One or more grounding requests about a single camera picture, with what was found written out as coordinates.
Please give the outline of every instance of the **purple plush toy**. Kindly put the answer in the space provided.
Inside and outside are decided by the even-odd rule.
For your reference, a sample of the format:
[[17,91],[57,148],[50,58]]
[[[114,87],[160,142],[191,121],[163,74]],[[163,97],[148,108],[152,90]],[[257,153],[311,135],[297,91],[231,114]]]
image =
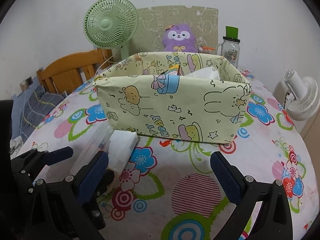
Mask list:
[[165,31],[162,43],[164,51],[198,52],[195,48],[196,38],[188,24],[173,25]]

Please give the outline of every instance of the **blue rubber pad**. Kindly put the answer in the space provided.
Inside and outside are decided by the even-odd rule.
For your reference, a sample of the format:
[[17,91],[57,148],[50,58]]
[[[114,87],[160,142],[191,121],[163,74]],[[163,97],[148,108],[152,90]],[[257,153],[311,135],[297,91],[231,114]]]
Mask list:
[[90,200],[96,187],[102,179],[103,174],[108,167],[108,164],[108,154],[103,152],[78,187],[77,200],[80,205]]
[[228,200],[238,205],[241,202],[240,186],[216,153],[211,155],[210,166]]
[[73,149],[69,146],[62,149],[55,150],[53,152],[47,152],[43,155],[41,162],[48,166],[64,161],[73,156]]

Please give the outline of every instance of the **wooden headboard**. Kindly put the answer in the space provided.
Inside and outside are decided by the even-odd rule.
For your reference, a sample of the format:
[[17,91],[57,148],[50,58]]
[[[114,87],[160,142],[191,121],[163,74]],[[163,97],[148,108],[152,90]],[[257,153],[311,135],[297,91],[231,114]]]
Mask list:
[[[112,56],[111,50],[94,49],[88,52],[70,54],[52,62],[43,71],[38,70],[37,76],[41,85],[50,93],[70,94],[83,84],[80,69],[82,68],[86,80],[94,77],[96,68],[94,64],[101,65],[105,58]],[[101,69],[110,66],[106,62]]]

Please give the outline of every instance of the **pink bow print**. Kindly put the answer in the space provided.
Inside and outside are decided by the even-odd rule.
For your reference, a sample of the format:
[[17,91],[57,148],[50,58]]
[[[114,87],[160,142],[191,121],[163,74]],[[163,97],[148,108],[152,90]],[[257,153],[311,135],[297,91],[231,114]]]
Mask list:
[[158,75],[158,76],[153,76],[153,82],[151,83],[151,88],[152,89],[158,89],[158,88],[164,88],[165,85],[162,84],[159,79],[166,79],[165,75]]

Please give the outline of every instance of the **white electric fan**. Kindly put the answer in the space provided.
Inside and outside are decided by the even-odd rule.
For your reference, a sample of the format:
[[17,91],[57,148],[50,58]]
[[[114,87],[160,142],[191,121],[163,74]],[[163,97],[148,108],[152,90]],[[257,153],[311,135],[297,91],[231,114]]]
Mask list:
[[313,116],[320,105],[318,85],[312,77],[299,77],[293,69],[284,75],[284,82],[291,94],[286,102],[286,111],[296,121],[304,121]]
[[128,41],[138,23],[136,8],[128,0],[99,0],[84,17],[84,33],[97,48],[121,49],[121,57],[129,57]]

